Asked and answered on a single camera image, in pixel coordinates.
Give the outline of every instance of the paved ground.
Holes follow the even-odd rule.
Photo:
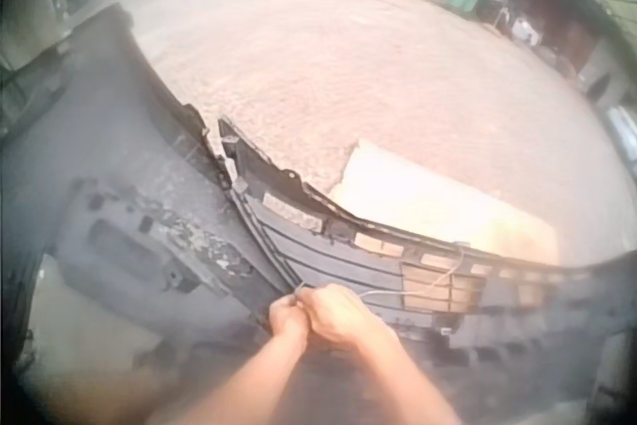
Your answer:
[[[323,191],[365,137],[543,219],[565,264],[637,247],[634,188],[589,106],[480,25],[424,0],[126,6],[182,101]]]

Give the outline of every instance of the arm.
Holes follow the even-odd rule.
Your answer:
[[[400,340],[362,300],[342,286],[300,292],[312,329],[353,350],[363,361],[401,425],[457,425],[449,403],[411,360]]]
[[[270,306],[273,337],[221,389],[186,418],[187,425],[267,423],[295,365],[306,350],[308,319],[294,297]]]

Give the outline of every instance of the cable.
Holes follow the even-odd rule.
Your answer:
[[[367,296],[384,296],[384,295],[389,295],[389,296],[425,296],[425,297],[429,297],[429,296],[426,295],[426,293],[429,293],[429,291],[431,289],[435,288],[441,281],[443,281],[445,278],[448,278],[449,276],[451,276],[453,273],[456,272],[456,270],[458,268],[460,268],[460,266],[462,266],[462,263],[463,263],[463,261],[465,259],[465,250],[460,245],[458,245],[458,249],[460,250],[460,259],[458,260],[458,264],[456,266],[454,266],[452,269],[450,269],[449,271],[447,271],[445,274],[443,274],[441,277],[439,277],[436,281],[431,283],[429,286],[427,286],[422,291],[381,291],[381,290],[372,290],[372,291],[366,291],[366,292],[364,292],[362,294],[359,294],[358,296],[360,298],[365,298]]]

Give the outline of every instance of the hand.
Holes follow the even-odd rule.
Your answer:
[[[293,295],[284,296],[270,304],[270,327],[274,337],[284,337],[305,349],[308,343],[310,322],[306,313],[296,305]]]
[[[380,337],[397,340],[394,331],[375,316],[355,292],[343,286],[303,288],[299,301],[310,316],[313,331],[335,345],[360,348],[365,342]]]

